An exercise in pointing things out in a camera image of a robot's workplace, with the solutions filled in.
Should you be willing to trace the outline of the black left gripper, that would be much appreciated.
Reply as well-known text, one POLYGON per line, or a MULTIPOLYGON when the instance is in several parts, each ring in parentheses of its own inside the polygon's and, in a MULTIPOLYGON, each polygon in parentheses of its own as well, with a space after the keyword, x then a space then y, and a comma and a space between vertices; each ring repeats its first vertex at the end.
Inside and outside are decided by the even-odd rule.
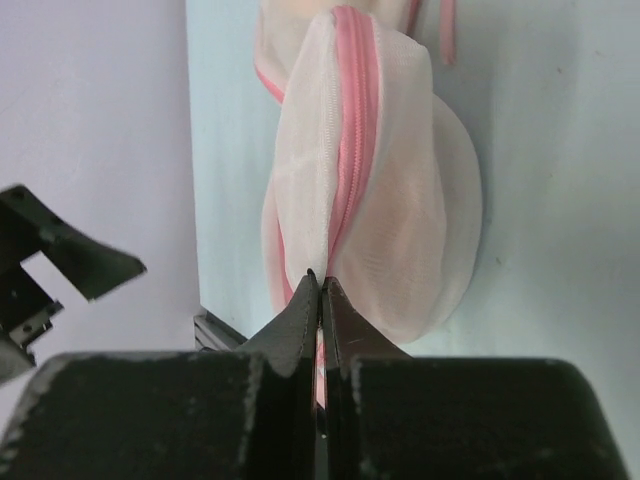
POLYGON ((143 262, 66 223, 26 186, 1 192, 1 385, 36 365, 30 345, 63 310, 22 267, 42 253, 89 301, 146 272, 143 262))

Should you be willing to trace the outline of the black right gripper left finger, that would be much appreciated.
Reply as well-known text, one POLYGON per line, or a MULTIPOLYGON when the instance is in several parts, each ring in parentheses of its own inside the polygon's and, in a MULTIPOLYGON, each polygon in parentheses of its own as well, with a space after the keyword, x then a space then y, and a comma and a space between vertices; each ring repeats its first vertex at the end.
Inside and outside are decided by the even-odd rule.
POLYGON ((249 356, 242 462, 248 479, 312 479, 319 285, 309 270, 275 318, 239 348, 249 356))

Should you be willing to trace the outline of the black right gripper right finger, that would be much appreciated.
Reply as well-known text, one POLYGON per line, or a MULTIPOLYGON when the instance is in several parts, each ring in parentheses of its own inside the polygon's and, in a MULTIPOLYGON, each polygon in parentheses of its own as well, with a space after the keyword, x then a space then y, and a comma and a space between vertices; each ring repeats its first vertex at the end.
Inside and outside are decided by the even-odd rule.
POLYGON ((410 356, 387 339, 352 305, 338 279, 322 287, 322 331, 325 358, 325 412, 328 474, 331 479, 356 479, 359 468, 359 388, 354 361, 410 356))

